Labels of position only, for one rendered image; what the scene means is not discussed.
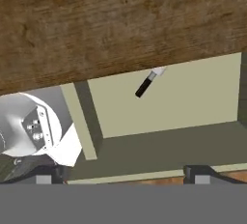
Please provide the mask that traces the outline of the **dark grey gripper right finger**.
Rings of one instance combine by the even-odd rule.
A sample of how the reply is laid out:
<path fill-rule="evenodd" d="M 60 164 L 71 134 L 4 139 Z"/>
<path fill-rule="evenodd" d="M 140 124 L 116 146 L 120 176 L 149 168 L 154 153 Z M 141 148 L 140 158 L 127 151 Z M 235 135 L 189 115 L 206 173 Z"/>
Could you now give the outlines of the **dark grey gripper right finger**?
<path fill-rule="evenodd" d="M 221 175 L 208 165 L 185 165 L 183 167 L 183 174 L 184 184 L 245 184 L 244 181 Z"/>

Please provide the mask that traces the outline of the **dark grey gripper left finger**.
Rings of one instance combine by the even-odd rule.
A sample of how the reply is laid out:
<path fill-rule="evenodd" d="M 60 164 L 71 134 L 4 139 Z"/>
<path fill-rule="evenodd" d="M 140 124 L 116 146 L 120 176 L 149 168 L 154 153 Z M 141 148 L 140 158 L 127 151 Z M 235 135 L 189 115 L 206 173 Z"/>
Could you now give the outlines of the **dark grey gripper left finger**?
<path fill-rule="evenodd" d="M 0 184 L 66 184 L 67 181 L 65 166 L 39 165 L 29 170 L 14 169 Z"/>

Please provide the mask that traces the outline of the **open olive drawer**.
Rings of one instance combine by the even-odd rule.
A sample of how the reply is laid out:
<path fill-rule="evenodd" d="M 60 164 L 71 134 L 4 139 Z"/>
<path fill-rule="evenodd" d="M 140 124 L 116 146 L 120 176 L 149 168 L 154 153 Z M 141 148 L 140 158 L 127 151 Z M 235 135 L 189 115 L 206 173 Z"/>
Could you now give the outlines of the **open olive drawer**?
<path fill-rule="evenodd" d="M 247 170 L 247 52 L 172 65 L 136 97 L 147 75 L 64 86 L 83 147 L 69 182 L 179 177 L 187 164 Z"/>

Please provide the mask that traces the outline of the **white round object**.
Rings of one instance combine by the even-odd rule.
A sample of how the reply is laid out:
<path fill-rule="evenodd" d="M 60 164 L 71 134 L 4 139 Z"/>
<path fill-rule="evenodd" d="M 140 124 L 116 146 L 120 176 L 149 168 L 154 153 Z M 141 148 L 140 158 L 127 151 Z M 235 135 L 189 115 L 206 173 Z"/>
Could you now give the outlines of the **white round object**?
<path fill-rule="evenodd" d="M 60 87 L 0 96 L 0 154 L 47 155 L 74 167 L 82 151 Z"/>

